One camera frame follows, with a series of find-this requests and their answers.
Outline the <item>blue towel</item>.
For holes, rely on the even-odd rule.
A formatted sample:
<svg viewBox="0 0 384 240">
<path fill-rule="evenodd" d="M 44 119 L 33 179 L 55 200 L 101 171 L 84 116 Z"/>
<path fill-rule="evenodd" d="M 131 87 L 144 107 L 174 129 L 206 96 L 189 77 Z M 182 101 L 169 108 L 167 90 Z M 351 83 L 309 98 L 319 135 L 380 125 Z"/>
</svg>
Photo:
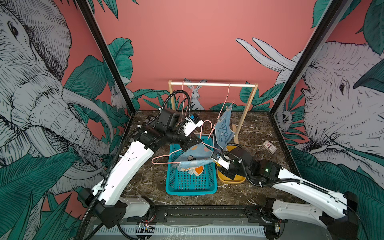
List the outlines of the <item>blue towel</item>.
<svg viewBox="0 0 384 240">
<path fill-rule="evenodd" d="M 235 133 L 231 130 L 232 107 L 226 107 L 225 112 L 219 117 L 215 127 L 215 141 L 218 149 L 224 149 L 233 139 Z"/>
<path fill-rule="evenodd" d="M 177 157 L 173 163 L 173 168 L 177 168 L 178 171 L 187 172 L 205 166 L 214 162 L 212 154 L 213 151 L 206 145 L 195 145 Z"/>
</svg>

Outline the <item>white orange lion towel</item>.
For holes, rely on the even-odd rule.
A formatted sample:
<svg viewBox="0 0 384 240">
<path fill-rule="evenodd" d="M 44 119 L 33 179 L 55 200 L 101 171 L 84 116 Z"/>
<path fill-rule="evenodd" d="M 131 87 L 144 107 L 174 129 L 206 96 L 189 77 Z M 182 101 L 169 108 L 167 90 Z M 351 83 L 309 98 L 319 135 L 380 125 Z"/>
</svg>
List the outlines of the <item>white orange lion towel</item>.
<svg viewBox="0 0 384 240">
<path fill-rule="evenodd" d="M 191 169 L 188 171 L 188 173 L 191 175 L 191 176 L 200 176 L 204 171 L 204 167 L 203 166 L 200 166 L 198 168 L 195 168 L 195 169 Z"/>
</svg>

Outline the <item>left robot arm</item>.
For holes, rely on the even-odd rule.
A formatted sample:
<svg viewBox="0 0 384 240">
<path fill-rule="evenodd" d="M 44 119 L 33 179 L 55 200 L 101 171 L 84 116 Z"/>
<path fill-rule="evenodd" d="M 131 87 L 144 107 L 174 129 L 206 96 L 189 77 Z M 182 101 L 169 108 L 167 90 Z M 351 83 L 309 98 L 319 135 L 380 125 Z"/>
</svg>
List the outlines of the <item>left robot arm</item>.
<svg viewBox="0 0 384 240">
<path fill-rule="evenodd" d="M 187 115 L 179 122 L 181 113 L 166 108 L 164 103 L 156 117 L 145 125 L 132 130 L 124 139 L 123 144 L 129 144 L 129 149 L 123 157 L 114 156 L 106 177 L 91 189 L 79 192 L 81 202 L 87 210 L 79 225 L 76 240 L 82 240 L 92 214 L 95 214 L 103 226 L 112 228 L 123 219 L 128 205 L 120 199 L 126 185 L 132 180 L 141 166 L 155 152 L 165 146 L 177 144 L 183 151 L 200 144 L 202 141 L 193 131 L 200 127 L 203 121 L 196 114 L 191 114 L 191 98 L 184 90 L 171 93 L 167 100 L 182 94 L 187 100 Z"/>
</svg>

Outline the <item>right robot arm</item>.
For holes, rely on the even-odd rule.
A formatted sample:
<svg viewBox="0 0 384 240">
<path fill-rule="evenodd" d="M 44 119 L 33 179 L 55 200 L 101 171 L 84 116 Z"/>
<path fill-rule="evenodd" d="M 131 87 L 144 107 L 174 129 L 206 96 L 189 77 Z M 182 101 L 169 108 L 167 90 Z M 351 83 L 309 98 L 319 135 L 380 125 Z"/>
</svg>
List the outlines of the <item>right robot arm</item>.
<svg viewBox="0 0 384 240">
<path fill-rule="evenodd" d="M 357 196 L 335 192 L 307 181 L 270 160 L 254 160 L 243 148 L 214 153 L 215 161 L 232 179 L 243 176 L 258 188 L 274 188 L 305 201 L 305 204 L 283 203 L 270 199 L 259 210 L 272 221 L 297 220 L 323 227 L 336 238 L 356 240 L 359 217 Z"/>
</svg>

